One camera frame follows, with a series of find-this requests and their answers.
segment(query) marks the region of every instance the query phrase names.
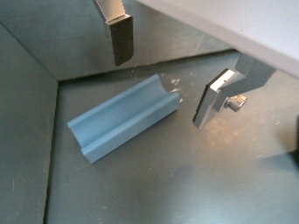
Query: gray surface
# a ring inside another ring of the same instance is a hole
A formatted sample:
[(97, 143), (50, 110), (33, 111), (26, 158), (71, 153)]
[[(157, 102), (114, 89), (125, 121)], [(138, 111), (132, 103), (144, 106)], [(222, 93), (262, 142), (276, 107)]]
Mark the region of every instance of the gray surface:
[(0, 1), (0, 21), (58, 81), (228, 49), (136, 1), (124, 5), (134, 18), (134, 56), (120, 67), (91, 0)]
[[(299, 82), (274, 73), (198, 131), (192, 116), (205, 84), (237, 54), (181, 60), (59, 88), (47, 224), (292, 223), (299, 220), (294, 119)], [(66, 121), (158, 73), (181, 107), (93, 165)]]
[(299, 79), (294, 0), (137, 1)]
[(0, 25), (0, 223), (41, 224), (57, 82)]

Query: metal screw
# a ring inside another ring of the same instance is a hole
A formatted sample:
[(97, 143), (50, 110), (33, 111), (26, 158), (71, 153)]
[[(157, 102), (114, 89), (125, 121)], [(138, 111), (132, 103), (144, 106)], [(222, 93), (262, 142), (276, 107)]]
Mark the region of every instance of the metal screw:
[(238, 112), (246, 102), (246, 97), (242, 94), (229, 97), (225, 101), (224, 108), (230, 108), (234, 112)]

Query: gray metal wall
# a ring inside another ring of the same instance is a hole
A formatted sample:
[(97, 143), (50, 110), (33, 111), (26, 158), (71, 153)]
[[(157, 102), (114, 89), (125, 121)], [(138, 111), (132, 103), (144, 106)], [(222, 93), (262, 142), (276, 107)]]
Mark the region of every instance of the gray metal wall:
[(58, 81), (229, 48), (136, 1), (124, 4), (134, 17), (134, 56), (120, 67), (91, 0), (1, 1), (0, 21)]
[(0, 223), (41, 224), (57, 82), (0, 25)]

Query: blue plastic block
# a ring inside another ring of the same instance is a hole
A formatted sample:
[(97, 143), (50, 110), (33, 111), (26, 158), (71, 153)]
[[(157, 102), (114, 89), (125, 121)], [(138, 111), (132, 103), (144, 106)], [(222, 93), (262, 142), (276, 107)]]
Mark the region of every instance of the blue plastic block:
[(166, 93), (158, 75), (153, 75), (69, 121), (87, 161), (102, 158), (178, 106), (180, 94)]

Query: gray metal floor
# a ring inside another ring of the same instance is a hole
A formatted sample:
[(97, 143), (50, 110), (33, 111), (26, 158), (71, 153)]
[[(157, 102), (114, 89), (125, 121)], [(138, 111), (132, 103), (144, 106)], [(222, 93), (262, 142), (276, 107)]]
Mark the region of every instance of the gray metal floor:
[[(237, 58), (228, 52), (59, 85), (46, 223), (297, 223), (299, 81), (276, 72), (237, 113), (192, 126), (204, 86)], [(156, 73), (181, 91), (178, 110), (90, 165), (66, 121)]]

